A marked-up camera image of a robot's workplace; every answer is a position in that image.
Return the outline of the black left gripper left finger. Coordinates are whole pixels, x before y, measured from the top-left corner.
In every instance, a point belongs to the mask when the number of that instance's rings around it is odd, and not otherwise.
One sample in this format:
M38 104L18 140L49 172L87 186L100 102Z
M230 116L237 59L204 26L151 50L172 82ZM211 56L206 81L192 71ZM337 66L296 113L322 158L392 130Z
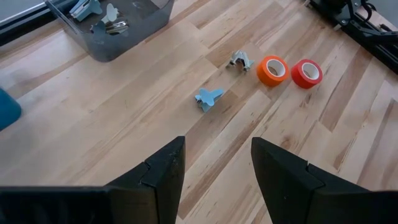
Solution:
M175 224L185 175L185 138L177 136L108 183L112 224Z

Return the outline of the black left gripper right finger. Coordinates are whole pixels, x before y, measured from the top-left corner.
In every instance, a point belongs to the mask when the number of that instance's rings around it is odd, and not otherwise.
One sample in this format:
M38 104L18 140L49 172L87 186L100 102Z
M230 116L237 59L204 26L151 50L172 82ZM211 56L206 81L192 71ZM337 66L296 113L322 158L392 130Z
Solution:
M349 195L367 192L260 137L252 139L251 157L274 224L353 222Z

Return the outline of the light blue staple remover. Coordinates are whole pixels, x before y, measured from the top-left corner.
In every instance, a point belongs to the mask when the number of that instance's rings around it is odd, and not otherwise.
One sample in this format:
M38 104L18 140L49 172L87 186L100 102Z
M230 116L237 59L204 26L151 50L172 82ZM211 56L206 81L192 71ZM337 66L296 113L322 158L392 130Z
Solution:
M215 105L215 101L222 96L224 91L222 89L209 91L205 88L199 89L199 94L195 95L195 99L198 106L206 113L212 106Z
M79 22L90 14L101 14L102 12L98 0L79 0L69 11L70 15Z

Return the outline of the red tape roll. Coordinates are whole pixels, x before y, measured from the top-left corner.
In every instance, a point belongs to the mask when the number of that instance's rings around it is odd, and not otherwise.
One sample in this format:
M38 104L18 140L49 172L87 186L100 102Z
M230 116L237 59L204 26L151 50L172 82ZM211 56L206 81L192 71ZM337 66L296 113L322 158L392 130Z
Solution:
M319 84L323 79L320 66L309 59L297 62L291 71L292 79L301 88L309 89Z

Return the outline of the silver staple remover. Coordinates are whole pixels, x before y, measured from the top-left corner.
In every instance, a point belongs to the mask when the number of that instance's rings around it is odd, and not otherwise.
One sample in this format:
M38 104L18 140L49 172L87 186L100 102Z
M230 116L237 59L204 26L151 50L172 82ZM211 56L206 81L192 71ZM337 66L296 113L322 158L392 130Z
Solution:
M129 24L127 20L119 19L119 9L114 7L111 3L106 6L106 15L101 19L105 25L105 32L109 35L122 34L127 31Z
M254 60L250 60L245 51L237 50L232 53L231 58L227 64L227 66L236 66L237 63L240 63L244 72L247 72L251 69L251 66L254 64Z

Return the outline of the orange tape roll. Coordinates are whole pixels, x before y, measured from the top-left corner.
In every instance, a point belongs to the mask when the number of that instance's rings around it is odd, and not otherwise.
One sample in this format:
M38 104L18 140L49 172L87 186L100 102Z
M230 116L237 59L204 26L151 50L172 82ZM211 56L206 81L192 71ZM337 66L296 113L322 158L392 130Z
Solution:
M289 68L286 62L275 55L262 59L256 68L257 77L266 86L277 86L289 77Z

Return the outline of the grey translucent plastic bin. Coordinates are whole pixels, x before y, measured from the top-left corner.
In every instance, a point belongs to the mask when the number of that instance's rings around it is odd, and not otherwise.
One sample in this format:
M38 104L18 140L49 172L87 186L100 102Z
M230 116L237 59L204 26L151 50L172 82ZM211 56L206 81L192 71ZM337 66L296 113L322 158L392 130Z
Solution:
M69 11L79 0L44 0L63 28L89 55L99 62L109 62L163 28L170 19L175 0L98 0L103 12L90 14L81 22ZM111 3L119 9L120 20L129 28L122 34L109 35L101 19Z

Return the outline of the blue plastic bin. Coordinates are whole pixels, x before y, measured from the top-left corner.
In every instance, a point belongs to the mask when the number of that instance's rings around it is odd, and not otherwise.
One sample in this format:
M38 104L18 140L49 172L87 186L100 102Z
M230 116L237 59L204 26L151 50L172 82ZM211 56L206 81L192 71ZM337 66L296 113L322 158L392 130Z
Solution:
M0 88L0 131L16 122L22 114L20 104Z

